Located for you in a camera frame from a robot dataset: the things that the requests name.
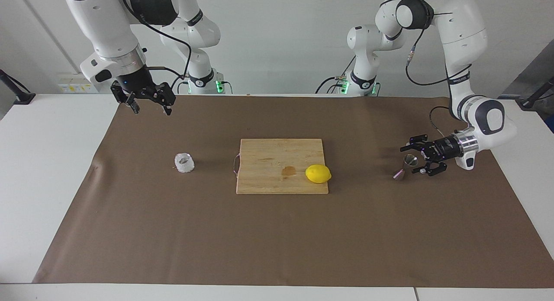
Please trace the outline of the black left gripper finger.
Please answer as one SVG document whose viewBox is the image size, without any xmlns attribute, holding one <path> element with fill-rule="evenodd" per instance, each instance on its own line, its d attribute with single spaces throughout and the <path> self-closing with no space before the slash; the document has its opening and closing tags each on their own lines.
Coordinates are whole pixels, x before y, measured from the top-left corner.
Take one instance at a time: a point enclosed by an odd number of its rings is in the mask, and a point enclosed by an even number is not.
<svg viewBox="0 0 554 301">
<path fill-rule="evenodd" d="M 412 169 L 412 174 L 426 174 L 428 176 L 435 176 L 438 175 L 447 169 L 447 164 L 444 162 L 435 162 L 435 161 L 429 161 L 426 160 L 425 164 L 421 167 L 416 167 Z"/>
<path fill-rule="evenodd" d="M 423 153 L 431 153 L 435 151 L 435 144 L 428 140 L 427 134 L 410 137 L 406 145 L 399 148 L 400 152 L 419 151 Z"/>
</svg>

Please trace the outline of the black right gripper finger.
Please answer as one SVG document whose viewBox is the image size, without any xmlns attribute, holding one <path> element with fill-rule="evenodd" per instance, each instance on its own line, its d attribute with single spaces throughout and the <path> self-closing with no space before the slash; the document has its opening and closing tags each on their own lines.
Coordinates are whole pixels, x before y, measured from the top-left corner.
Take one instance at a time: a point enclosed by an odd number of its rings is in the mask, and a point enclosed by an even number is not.
<svg viewBox="0 0 554 301">
<path fill-rule="evenodd" d="M 125 104 L 128 106 L 134 114 L 139 114 L 140 107 L 135 100 L 135 94 L 127 94 L 119 82 L 113 82 L 110 86 L 110 90 L 119 104 Z"/>
<path fill-rule="evenodd" d="M 167 116 L 172 114 L 172 106 L 174 106 L 176 96 L 168 82 L 154 86 L 152 101 L 162 106 Z"/>
</svg>

